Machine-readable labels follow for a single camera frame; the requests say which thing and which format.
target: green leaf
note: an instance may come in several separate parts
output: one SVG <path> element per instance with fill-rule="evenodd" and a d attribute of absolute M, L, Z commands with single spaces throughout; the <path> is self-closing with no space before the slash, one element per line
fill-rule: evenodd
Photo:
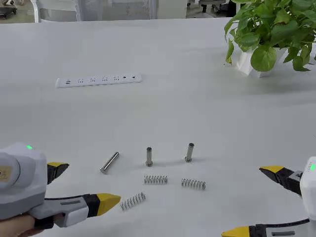
<path fill-rule="evenodd" d="M 270 11 L 273 11 L 277 2 L 278 2 L 277 0 L 264 0 L 265 5 Z"/>
<path fill-rule="evenodd" d="M 233 18 L 229 20 L 229 22 L 226 24 L 226 26 L 224 27 L 225 30 L 225 40 L 227 42 L 227 32 L 228 30 L 232 27 L 233 25 Z"/>
<path fill-rule="evenodd" d="M 227 51 L 227 55 L 226 55 L 226 62 L 232 63 L 233 51 L 234 51 L 233 41 L 231 39 L 228 39 L 228 51 Z"/>
<path fill-rule="evenodd" d="M 225 40 L 227 42 L 227 33 L 228 33 L 228 30 L 232 27 L 234 21 L 237 21 L 237 20 L 240 20 L 241 19 L 241 16 L 242 14 L 246 11 L 246 8 L 245 6 L 242 7 L 237 13 L 236 15 L 229 20 L 229 22 L 226 24 L 226 26 L 224 27 L 224 30 L 225 30 Z"/>
<path fill-rule="evenodd" d="M 262 18 L 260 19 L 262 21 L 262 24 L 264 24 L 269 31 L 271 31 L 271 27 L 274 25 L 275 17 L 272 18 Z"/>
<path fill-rule="evenodd" d="M 239 45 L 239 48 L 240 48 L 243 52 L 247 52 L 250 47 L 246 47 L 246 46 Z"/>
<path fill-rule="evenodd" d="M 234 3 L 248 3 L 251 2 L 251 0 L 232 0 Z"/>
<path fill-rule="evenodd" d="M 303 66 L 308 64 L 310 61 L 310 50 L 307 48 L 307 46 L 302 46 L 302 51 L 301 51 L 301 58 L 303 59 Z"/>
<path fill-rule="evenodd" d="M 293 0 L 293 8 L 298 11 L 305 11 L 313 5 L 313 0 Z"/>
<path fill-rule="evenodd" d="M 266 24 L 262 24 L 259 27 L 257 27 L 255 31 L 261 39 L 264 41 L 268 40 L 270 38 L 270 28 L 266 26 Z"/>
<path fill-rule="evenodd" d="M 302 41 L 305 43 L 314 43 L 315 36 L 313 34 L 309 33 Z"/>
<path fill-rule="evenodd" d="M 295 20 L 291 20 L 286 25 L 275 25 L 271 31 L 271 46 L 290 38 L 297 30 L 298 24 Z"/>
<path fill-rule="evenodd" d="M 243 17 L 239 20 L 238 22 L 238 30 L 243 30 L 247 27 L 248 25 L 248 20 L 249 20 L 249 17 Z"/>
<path fill-rule="evenodd" d="M 277 60 L 277 52 L 272 47 L 259 46 L 251 56 L 251 66 L 259 72 L 270 71 Z"/>
<path fill-rule="evenodd" d="M 308 52 L 310 54 L 312 52 L 312 49 L 313 49 L 313 44 L 312 43 L 308 43 L 307 47 L 308 47 Z"/>
<path fill-rule="evenodd" d="M 283 63 L 287 63 L 287 62 L 293 60 L 293 58 L 296 57 L 296 55 L 298 54 L 299 51 L 300 51 L 299 48 L 289 47 L 289 49 L 287 50 L 288 55 L 285 58 Z"/>
<path fill-rule="evenodd" d="M 300 56 L 296 56 L 293 59 L 293 68 L 299 72 L 310 71 L 309 69 L 303 67 L 303 59 Z"/>
<path fill-rule="evenodd" d="M 311 19 L 305 19 L 301 22 L 301 25 L 300 27 L 304 27 L 304 26 L 307 26 L 307 27 L 312 27 L 313 25 L 313 21 Z"/>
<path fill-rule="evenodd" d="M 286 48 L 286 43 L 281 41 L 281 42 L 278 43 L 278 47 L 279 48 Z"/>
<path fill-rule="evenodd" d="M 287 12 L 284 9 L 281 9 L 276 14 L 275 23 L 289 23 L 290 22 L 290 16 L 287 14 Z"/>
<path fill-rule="evenodd" d="M 307 18 L 309 18 L 310 20 L 312 20 L 314 23 L 316 23 L 316 12 L 312 11 L 312 10 L 307 10 L 307 11 L 303 11 L 302 12 L 303 15 L 305 15 Z"/>
<path fill-rule="evenodd" d="M 235 30 L 236 30 L 236 28 L 231 29 L 231 31 L 229 31 L 229 34 L 231 34 L 233 37 L 236 36 Z"/>
<path fill-rule="evenodd" d="M 257 26 L 254 26 L 254 22 L 252 19 L 250 19 L 248 21 L 248 24 L 247 24 L 247 29 L 249 32 L 253 32 L 254 31 L 254 28 L 257 28 Z"/>
<path fill-rule="evenodd" d="M 308 37 L 309 33 L 311 32 L 311 29 L 310 28 L 300 28 L 298 29 L 294 34 L 293 36 L 291 37 L 292 39 L 292 44 L 295 44 L 295 45 L 300 45 L 301 44 L 301 41 L 303 41 L 304 39 L 310 39 L 312 40 L 311 37 Z"/>
<path fill-rule="evenodd" d="M 299 17 L 300 15 L 303 15 L 302 11 L 299 11 L 298 9 L 294 8 L 293 6 L 290 8 L 290 11 L 292 13 L 292 15 Z"/>
<path fill-rule="evenodd" d="M 253 47 L 254 45 L 257 45 L 259 43 L 259 39 L 259 35 L 252 32 L 241 36 L 236 43 L 246 47 Z"/>
<path fill-rule="evenodd" d="M 282 0 L 277 6 L 282 8 L 287 7 L 291 1 L 292 0 Z"/>
<path fill-rule="evenodd" d="M 273 18 L 274 14 L 271 10 L 268 9 L 268 7 L 262 3 L 260 4 L 260 6 L 258 6 L 255 10 L 254 10 L 255 14 L 258 15 L 261 18 Z"/>

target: finger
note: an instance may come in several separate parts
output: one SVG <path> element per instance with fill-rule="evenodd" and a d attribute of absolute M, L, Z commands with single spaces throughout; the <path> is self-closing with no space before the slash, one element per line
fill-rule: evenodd
<path fill-rule="evenodd" d="M 19 234 L 34 228 L 35 219 L 30 215 L 13 217 L 1 222 L 5 227 L 4 232 L 8 236 L 19 236 Z"/>
<path fill-rule="evenodd" d="M 29 236 L 34 236 L 34 235 L 37 235 L 41 232 L 43 232 L 44 230 L 28 230 L 28 231 L 25 231 L 23 234 L 20 234 L 19 237 L 29 237 Z"/>

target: metal bolt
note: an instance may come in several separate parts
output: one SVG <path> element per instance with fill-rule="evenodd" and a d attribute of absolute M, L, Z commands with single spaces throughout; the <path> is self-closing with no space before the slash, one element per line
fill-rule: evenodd
<path fill-rule="evenodd" d="M 152 148 L 147 147 L 147 160 L 146 160 L 146 166 L 150 167 L 153 165 L 152 162 Z"/>
<path fill-rule="evenodd" d="M 119 153 L 115 152 L 114 155 L 108 160 L 108 162 L 106 162 L 105 165 L 102 168 L 100 168 L 100 171 L 103 174 L 106 174 L 106 171 L 110 167 L 111 163 L 118 157 L 119 157 Z"/>
<path fill-rule="evenodd" d="M 194 144 L 190 143 L 187 151 L 187 156 L 184 158 L 186 162 L 192 161 L 192 152 L 193 152 Z"/>

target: potted plant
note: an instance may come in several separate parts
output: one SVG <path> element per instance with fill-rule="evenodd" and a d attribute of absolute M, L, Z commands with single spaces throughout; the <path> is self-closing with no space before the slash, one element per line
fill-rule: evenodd
<path fill-rule="evenodd" d="M 285 62 L 296 71 L 310 60 L 316 35 L 315 0 L 233 0 L 244 6 L 225 26 L 226 61 L 232 63 L 233 41 L 243 51 L 237 67 L 247 74 L 269 72 L 287 50 Z"/>

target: white pot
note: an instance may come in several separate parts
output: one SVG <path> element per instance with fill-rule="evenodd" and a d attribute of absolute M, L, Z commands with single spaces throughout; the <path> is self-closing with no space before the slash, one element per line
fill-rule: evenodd
<path fill-rule="evenodd" d="M 316 65 L 316 43 L 313 43 L 311 51 L 310 64 Z"/>
<path fill-rule="evenodd" d="M 271 72 L 273 71 L 273 69 L 278 65 L 280 59 L 282 58 L 282 56 L 285 54 L 285 51 L 287 50 L 286 48 L 275 48 L 276 50 L 276 64 L 275 66 L 268 72 L 259 72 L 256 71 L 255 69 L 253 69 L 253 67 L 251 66 L 250 60 L 251 60 L 251 56 L 253 53 L 253 50 L 248 51 L 246 53 L 242 53 L 239 61 L 237 62 L 237 69 L 245 74 L 247 74 L 248 76 L 254 76 L 256 78 L 262 78 L 262 77 L 267 77 L 271 74 Z"/>

